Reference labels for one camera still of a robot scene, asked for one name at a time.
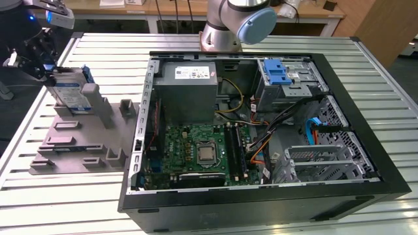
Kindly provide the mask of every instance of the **aluminum extrusion table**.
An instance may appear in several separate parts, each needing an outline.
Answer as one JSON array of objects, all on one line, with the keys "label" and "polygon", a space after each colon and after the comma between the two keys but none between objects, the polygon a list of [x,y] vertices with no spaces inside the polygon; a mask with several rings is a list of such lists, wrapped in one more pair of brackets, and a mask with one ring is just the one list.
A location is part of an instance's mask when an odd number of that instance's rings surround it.
[{"label": "aluminum extrusion table", "polygon": [[[87,64],[111,102],[141,102],[149,52],[198,51],[198,41],[198,35],[86,33],[71,39],[59,63],[67,67]],[[257,45],[243,45],[243,50],[326,55],[413,192],[340,221],[179,234],[418,234],[418,107],[362,43],[350,38],[272,36]],[[30,163],[56,114],[54,103],[43,88],[0,159],[0,234],[143,234],[117,211],[122,172],[30,175]]]}]

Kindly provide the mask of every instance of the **blue drive bay latch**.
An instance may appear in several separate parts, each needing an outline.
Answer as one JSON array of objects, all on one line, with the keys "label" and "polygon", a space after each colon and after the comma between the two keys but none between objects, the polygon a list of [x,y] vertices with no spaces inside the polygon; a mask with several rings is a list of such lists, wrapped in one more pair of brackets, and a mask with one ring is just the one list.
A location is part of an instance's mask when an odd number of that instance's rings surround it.
[{"label": "blue drive bay latch", "polygon": [[269,76],[270,85],[292,85],[293,81],[286,74],[286,67],[282,65],[281,60],[265,60],[265,70]]}]

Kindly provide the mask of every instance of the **ram slot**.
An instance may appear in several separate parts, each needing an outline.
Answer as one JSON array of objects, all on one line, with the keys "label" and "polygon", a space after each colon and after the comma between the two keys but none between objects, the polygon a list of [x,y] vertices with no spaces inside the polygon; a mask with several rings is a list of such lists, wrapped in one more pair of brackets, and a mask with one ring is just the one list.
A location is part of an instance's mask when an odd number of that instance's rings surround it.
[{"label": "ram slot", "polygon": [[242,142],[239,138],[239,128],[237,126],[226,126],[225,128],[226,150],[230,168],[230,178],[238,181],[246,178],[246,162]]}]

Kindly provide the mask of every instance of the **green circuit board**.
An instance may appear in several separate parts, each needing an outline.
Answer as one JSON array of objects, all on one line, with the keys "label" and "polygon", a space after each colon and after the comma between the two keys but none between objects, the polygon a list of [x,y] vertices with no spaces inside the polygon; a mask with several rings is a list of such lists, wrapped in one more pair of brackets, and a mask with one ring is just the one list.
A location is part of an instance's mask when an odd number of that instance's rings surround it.
[{"label": "green circuit board", "polygon": [[[239,128],[241,140],[250,142],[247,126]],[[165,158],[162,159],[162,171],[153,174],[153,185],[155,189],[167,189],[167,175],[182,173],[225,173],[226,185],[258,184],[258,170],[249,170],[249,177],[238,181],[230,179],[227,150],[225,146],[223,125],[169,125],[166,127]],[[214,144],[217,151],[217,162],[202,164],[198,162],[198,148],[201,144]]]}]

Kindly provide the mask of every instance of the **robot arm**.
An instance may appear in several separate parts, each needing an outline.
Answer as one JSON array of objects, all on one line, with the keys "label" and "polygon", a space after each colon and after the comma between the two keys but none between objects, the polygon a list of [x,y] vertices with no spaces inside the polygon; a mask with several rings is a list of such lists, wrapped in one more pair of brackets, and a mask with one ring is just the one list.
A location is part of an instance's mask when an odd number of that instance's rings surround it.
[{"label": "robot arm", "polygon": [[0,41],[6,42],[11,53],[3,66],[22,69],[47,86],[54,86],[51,71],[58,60],[54,32],[42,28],[31,9],[47,10],[48,23],[74,27],[73,11],[62,0],[2,0]]},{"label": "robot arm", "polygon": [[270,0],[211,0],[207,19],[203,50],[239,51],[241,42],[255,44],[269,36],[277,15]]}]

